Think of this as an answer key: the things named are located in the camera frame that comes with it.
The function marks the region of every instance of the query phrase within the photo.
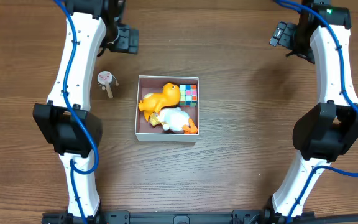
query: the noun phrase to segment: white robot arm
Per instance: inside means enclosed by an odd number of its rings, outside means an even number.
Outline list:
[[[346,91],[349,98],[358,105],[349,61],[349,11],[333,9],[327,4],[310,4],[310,7],[331,22],[331,28],[342,45]],[[358,116],[352,113],[342,94],[340,62],[333,38],[326,27],[313,20],[314,17],[310,19],[307,12],[303,13],[297,26],[281,22],[270,40],[274,46],[282,45],[291,49],[293,52],[288,55],[297,55],[315,63],[318,81],[318,104],[295,125],[293,143],[299,151],[283,184],[272,197],[274,214],[283,217],[289,216],[313,168],[330,166],[339,155],[347,152],[358,137]],[[333,124],[334,119],[341,123]],[[313,175],[291,217],[302,215],[305,201],[323,171],[320,169]]]
[[[90,113],[91,82],[99,48],[136,54],[139,31],[120,23],[123,9],[116,10],[119,5],[117,0],[66,0],[65,4],[77,31],[76,54],[67,80],[68,101],[99,145],[101,122]],[[74,219],[80,219],[81,213],[70,177],[70,161],[73,160],[77,169],[88,171],[93,167],[95,154],[82,130],[67,113],[63,98],[63,80],[73,50],[73,34],[68,19],[66,23],[66,41],[57,79],[47,104],[34,106],[33,117],[63,163],[70,196],[67,212]],[[90,223],[94,223],[100,206],[94,172],[88,175],[74,172],[74,180],[84,215]]]

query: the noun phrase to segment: white cardboard box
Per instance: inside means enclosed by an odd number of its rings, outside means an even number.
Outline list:
[[[153,127],[144,118],[143,112],[140,112],[137,105],[139,100],[148,93],[161,93],[162,87],[167,83],[176,85],[197,85],[197,105],[196,107],[180,106],[186,111],[190,118],[198,127],[198,134],[173,134],[170,131],[164,131],[161,125]],[[136,101],[136,121],[135,135],[139,141],[176,141],[176,142],[196,142],[200,135],[200,83],[198,77],[165,77],[140,75],[137,87]]]

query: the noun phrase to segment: wood grain surface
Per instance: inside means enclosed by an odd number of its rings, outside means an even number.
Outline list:
[[[32,119],[57,76],[65,18],[49,0],[0,0],[0,223],[40,223],[64,210],[65,174]],[[358,1],[352,11],[351,67],[358,95]],[[315,66],[269,46],[280,21],[298,15],[268,0],[130,0],[124,22],[140,30],[139,55],[106,53],[114,99],[92,83],[92,112],[103,120],[96,172],[105,210],[211,212],[260,209],[295,155],[292,131],[316,102]],[[196,144],[138,142],[137,77],[200,78]],[[358,171],[358,140],[334,163]],[[358,179],[325,172],[305,210],[358,213]]]

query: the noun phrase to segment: blue cable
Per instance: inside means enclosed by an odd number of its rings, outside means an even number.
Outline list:
[[[75,164],[74,161],[70,160],[70,167],[74,167],[74,164]],[[73,186],[75,201],[77,202],[78,209],[80,211],[82,221],[84,222],[84,224],[88,224],[88,221],[86,220],[86,217],[85,217],[85,214],[84,214],[84,210],[82,209],[82,206],[81,206],[80,196],[78,196],[77,188],[75,186],[74,169],[70,170],[70,179],[71,179],[71,185]]]
[[[323,17],[321,17],[317,12],[315,12],[314,10],[302,5],[302,4],[298,4],[298,3],[295,3],[295,2],[291,2],[291,1],[287,1],[287,0],[274,0],[275,3],[283,6],[283,5],[287,5],[287,8],[289,7],[293,7],[295,11],[297,12],[300,12],[301,10],[305,10],[307,11],[308,13],[310,14],[313,14],[314,16],[316,16],[320,21],[321,23],[324,24],[325,27],[327,27],[327,30],[329,31],[329,33],[331,34],[331,36],[333,37],[334,39],[334,42],[335,42],[335,45],[337,47],[337,51],[338,51],[338,54],[339,54],[339,61],[340,61],[340,64],[341,64],[341,88],[342,88],[342,94],[345,98],[345,100],[347,101],[347,103],[351,106],[351,108],[358,114],[358,107],[351,101],[351,99],[349,98],[349,96],[347,95],[347,92],[346,92],[346,85],[345,85],[345,65],[344,65],[344,58],[343,58],[343,52],[342,52],[342,47],[338,41],[338,38],[336,37],[336,34],[335,32],[332,30],[331,26],[327,23],[327,21],[325,21],[325,19]],[[331,170],[331,171],[334,171],[334,172],[337,172],[338,174],[342,174],[342,175],[347,175],[349,177],[358,177],[358,173],[352,173],[352,172],[346,172],[346,171],[343,171],[343,170],[339,170],[337,168],[333,168],[333,167],[328,167],[328,166],[317,166],[315,167],[311,174],[309,175],[306,183],[305,183],[305,186],[303,187],[302,191],[301,191],[301,194],[299,195],[299,197],[295,200],[295,203],[294,205],[292,206],[291,210],[290,210],[290,213],[288,214],[288,218],[286,220],[286,223],[289,223],[290,220],[291,220],[291,216],[292,216],[292,213],[294,212],[294,210],[296,209],[296,206],[300,203],[303,195],[305,194],[306,192],[306,189],[308,188],[309,184],[310,184],[310,181],[311,181],[311,178],[313,177],[313,175],[317,172],[318,169],[327,169],[327,170]]]
[[[85,125],[81,122],[80,118],[77,116],[77,114],[75,113],[75,110],[73,109],[73,107],[71,107],[71,104],[68,101],[67,80],[68,80],[68,75],[70,73],[71,65],[73,64],[73,60],[74,60],[74,56],[75,56],[75,52],[76,52],[78,42],[77,42],[77,36],[76,36],[76,32],[75,32],[74,22],[71,19],[70,13],[68,13],[66,7],[61,3],[60,0],[54,0],[54,1],[60,7],[60,9],[64,12],[64,14],[66,15],[67,20],[70,23],[71,31],[73,33],[73,50],[71,51],[71,56],[70,56],[70,59],[69,59],[68,64],[67,64],[65,77],[64,77],[64,80],[63,80],[63,98],[65,100],[67,109],[69,110],[71,115],[74,117],[75,122],[79,125],[79,127],[84,132],[86,138],[88,139],[88,141],[91,144],[91,147],[93,148],[93,151],[94,151],[94,164],[93,164],[93,167],[88,171],[82,171],[82,170],[77,169],[75,167],[75,163],[74,163],[73,159],[70,161],[70,167],[71,167],[70,179],[71,179],[71,185],[72,185],[73,191],[74,191],[75,200],[77,201],[78,209],[79,209],[79,211],[81,213],[81,217],[82,217],[82,220],[83,220],[84,224],[88,224],[88,222],[86,220],[86,217],[85,217],[85,214],[84,214],[84,211],[83,211],[82,206],[81,206],[80,197],[78,196],[78,192],[77,192],[77,189],[76,189],[75,180],[74,180],[74,172],[82,174],[82,175],[88,175],[88,174],[93,173],[99,166],[99,151],[98,151],[98,146],[96,145],[95,141],[93,140],[91,134],[89,133],[89,131],[87,130]]]

